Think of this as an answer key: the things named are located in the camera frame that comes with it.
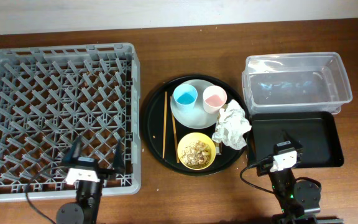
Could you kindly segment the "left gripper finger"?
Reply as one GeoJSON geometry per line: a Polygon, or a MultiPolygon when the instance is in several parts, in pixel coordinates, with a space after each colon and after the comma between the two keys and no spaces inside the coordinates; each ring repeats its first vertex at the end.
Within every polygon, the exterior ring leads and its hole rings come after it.
{"type": "Polygon", "coordinates": [[[126,171],[125,161],[122,155],[121,146],[122,146],[121,142],[118,141],[114,153],[114,160],[112,163],[112,168],[117,174],[125,174],[126,171]]]}
{"type": "Polygon", "coordinates": [[[78,160],[81,149],[81,138],[82,136],[78,136],[74,140],[73,144],[71,145],[71,148],[64,155],[62,162],[75,162],[78,160]]]}

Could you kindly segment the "white napkin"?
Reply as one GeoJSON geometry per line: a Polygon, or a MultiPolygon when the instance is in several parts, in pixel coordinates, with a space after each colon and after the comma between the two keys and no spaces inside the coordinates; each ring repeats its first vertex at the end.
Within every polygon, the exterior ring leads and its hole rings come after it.
{"type": "Polygon", "coordinates": [[[252,129],[246,112],[236,100],[224,105],[218,114],[218,120],[212,140],[223,143],[234,150],[241,150],[247,145],[244,135],[252,129]]]}

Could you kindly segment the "rice and peanut shell scraps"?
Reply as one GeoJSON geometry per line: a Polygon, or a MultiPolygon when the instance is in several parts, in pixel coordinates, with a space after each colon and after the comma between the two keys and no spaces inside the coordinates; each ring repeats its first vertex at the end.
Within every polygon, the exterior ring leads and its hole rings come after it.
{"type": "Polygon", "coordinates": [[[211,160],[210,147],[202,141],[193,141],[183,148],[181,159],[189,167],[205,167],[211,160]]]}

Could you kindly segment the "yellow plastic bowl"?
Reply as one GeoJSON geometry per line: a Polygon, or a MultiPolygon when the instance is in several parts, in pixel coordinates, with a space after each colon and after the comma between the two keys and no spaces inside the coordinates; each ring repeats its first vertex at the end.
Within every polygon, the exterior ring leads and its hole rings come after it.
{"type": "Polygon", "coordinates": [[[216,147],[214,145],[214,142],[212,141],[212,139],[203,134],[203,133],[190,133],[190,134],[187,134],[186,136],[184,136],[183,138],[181,138],[180,142],[178,143],[178,157],[179,157],[179,160],[180,162],[187,168],[191,169],[191,170],[203,170],[203,169],[206,169],[208,168],[215,160],[216,158],[216,147]],[[181,159],[181,152],[183,150],[183,148],[193,142],[193,141],[202,141],[204,143],[206,143],[209,147],[210,147],[210,150],[211,150],[211,160],[208,162],[208,164],[205,166],[205,167],[202,167],[202,168],[193,168],[193,167],[189,167],[187,165],[184,164],[184,162],[182,161],[181,159]]]}

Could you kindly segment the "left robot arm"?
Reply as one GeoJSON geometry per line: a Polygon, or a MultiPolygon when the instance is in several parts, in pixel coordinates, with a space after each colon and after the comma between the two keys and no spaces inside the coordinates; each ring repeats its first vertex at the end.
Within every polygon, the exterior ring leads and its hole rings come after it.
{"type": "Polygon", "coordinates": [[[78,184],[76,201],[62,205],[56,215],[59,224],[94,224],[97,221],[104,181],[116,174],[125,174],[121,143],[116,144],[112,167],[101,168],[98,162],[81,156],[81,137],[77,137],[62,159],[68,168],[65,179],[68,185],[78,184]]]}

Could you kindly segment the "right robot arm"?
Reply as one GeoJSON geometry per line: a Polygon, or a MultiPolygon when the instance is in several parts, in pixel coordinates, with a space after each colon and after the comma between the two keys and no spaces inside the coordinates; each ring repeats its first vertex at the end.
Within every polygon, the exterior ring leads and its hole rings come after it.
{"type": "Polygon", "coordinates": [[[340,218],[317,218],[321,211],[322,185],[309,177],[296,178],[292,172],[301,162],[303,146],[287,132],[284,140],[273,145],[273,153],[262,159],[257,165],[259,175],[268,175],[272,183],[273,194],[282,209],[281,214],[272,216],[277,224],[323,224],[343,223],[340,218]]]}

